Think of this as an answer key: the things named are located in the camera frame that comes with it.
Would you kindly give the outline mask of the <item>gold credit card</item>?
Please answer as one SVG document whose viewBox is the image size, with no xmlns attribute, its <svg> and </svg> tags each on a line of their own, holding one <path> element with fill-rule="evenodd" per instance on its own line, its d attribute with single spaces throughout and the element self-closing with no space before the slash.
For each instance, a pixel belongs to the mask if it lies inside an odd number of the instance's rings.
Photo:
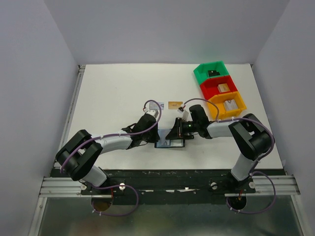
<svg viewBox="0 0 315 236">
<path fill-rule="evenodd" d="M 169 101 L 168 102 L 168 109 L 169 110 L 177 110 L 182 106 L 182 101 Z"/>
</svg>

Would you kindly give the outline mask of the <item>silver grey credit card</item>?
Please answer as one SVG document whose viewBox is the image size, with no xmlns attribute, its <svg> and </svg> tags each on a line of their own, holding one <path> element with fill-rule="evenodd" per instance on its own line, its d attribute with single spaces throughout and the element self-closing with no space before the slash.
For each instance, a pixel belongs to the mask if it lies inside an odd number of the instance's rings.
<svg viewBox="0 0 315 236">
<path fill-rule="evenodd" d="M 150 102 L 150 110 L 164 110 L 164 103 L 163 102 Z"/>
</svg>

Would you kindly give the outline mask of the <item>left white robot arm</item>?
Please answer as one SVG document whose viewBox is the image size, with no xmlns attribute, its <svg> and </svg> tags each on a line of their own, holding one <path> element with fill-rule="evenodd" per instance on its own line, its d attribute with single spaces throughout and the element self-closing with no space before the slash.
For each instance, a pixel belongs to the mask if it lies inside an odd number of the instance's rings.
<svg viewBox="0 0 315 236">
<path fill-rule="evenodd" d="M 83 180 L 95 187 L 104 186 L 108 177 L 95 165 L 98 157 L 115 150 L 139 147 L 143 142 L 156 143 L 159 140 L 157 119 L 147 112 L 137 123 L 114 134 L 93 136 L 87 130 L 79 130 L 56 154 L 61 165 L 60 172 L 73 181 Z"/>
</svg>

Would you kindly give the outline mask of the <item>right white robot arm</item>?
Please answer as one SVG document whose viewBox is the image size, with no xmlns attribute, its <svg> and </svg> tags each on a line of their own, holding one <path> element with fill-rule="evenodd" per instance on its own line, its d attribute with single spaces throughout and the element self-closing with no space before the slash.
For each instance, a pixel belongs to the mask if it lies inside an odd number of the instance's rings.
<svg viewBox="0 0 315 236">
<path fill-rule="evenodd" d="M 274 148 L 275 139 L 272 133 L 254 114 L 247 114 L 242 118 L 209 121 L 201 105 L 191 106 L 189 113 L 192 120 L 177 118 L 165 138 L 167 140 L 193 139 L 193 133 L 205 139 L 234 138 L 240 155 L 230 171 L 233 182 L 248 179 L 258 162 L 269 155 Z"/>
</svg>

